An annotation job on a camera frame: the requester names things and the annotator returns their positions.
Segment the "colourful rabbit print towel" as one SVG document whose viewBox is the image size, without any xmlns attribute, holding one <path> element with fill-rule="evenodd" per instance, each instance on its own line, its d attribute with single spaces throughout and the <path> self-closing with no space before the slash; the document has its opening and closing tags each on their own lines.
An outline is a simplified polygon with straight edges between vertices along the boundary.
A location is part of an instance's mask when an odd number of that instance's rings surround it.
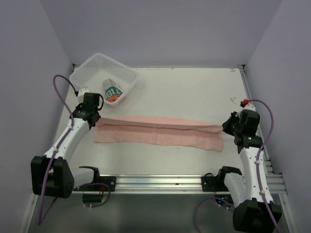
<svg viewBox="0 0 311 233">
<path fill-rule="evenodd" d="M 104 97 L 108 102 L 115 102 L 122 94 L 121 88 L 112 79 L 103 81 Z"/>
</svg>

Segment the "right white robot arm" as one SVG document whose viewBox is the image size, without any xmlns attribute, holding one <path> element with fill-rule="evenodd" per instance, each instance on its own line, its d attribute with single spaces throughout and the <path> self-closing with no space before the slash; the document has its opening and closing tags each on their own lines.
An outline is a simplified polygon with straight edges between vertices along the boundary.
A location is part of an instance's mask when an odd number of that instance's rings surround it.
<svg viewBox="0 0 311 233">
<path fill-rule="evenodd" d="M 223 131 L 234 136 L 243 170 L 224 166 L 216 184 L 229 190 L 234 204 L 234 229 L 244 233 L 278 230 L 282 209 L 271 196 L 264 172 L 263 140 L 257 135 L 259 113 L 251 109 L 231 113 Z"/>
</svg>

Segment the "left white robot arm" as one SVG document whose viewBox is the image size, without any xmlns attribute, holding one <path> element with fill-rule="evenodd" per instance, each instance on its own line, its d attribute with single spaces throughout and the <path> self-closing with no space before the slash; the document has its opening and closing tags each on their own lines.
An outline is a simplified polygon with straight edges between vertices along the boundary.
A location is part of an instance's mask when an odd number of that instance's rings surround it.
<svg viewBox="0 0 311 233">
<path fill-rule="evenodd" d="M 31 161 L 32 188 L 36 195 L 68 198 L 72 191 L 85 185 L 97 190 L 101 185 L 99 170 L 93 166 L 80 166 L 71 171 L 69 161 L 81 140 L 100 119 L 104 104 L 101 94 L 86 92 L 69 117 L 68 124 L 55 144 L 43 156 Z"/>
</svg>

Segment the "pink towel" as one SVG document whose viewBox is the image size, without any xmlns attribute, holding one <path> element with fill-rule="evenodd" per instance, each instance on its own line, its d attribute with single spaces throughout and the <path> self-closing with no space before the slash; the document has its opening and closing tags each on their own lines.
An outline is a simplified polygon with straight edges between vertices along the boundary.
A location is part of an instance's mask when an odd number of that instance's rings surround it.
<svg viewBox="0 0 311 233">
<path fill-rule="evenodd" d="M 95 126 L 94 142 L 133 142 L 221 151 L 222 130 L 220 125 L 189 119 L 159 116 L 102 117 Z"/>
</svg>

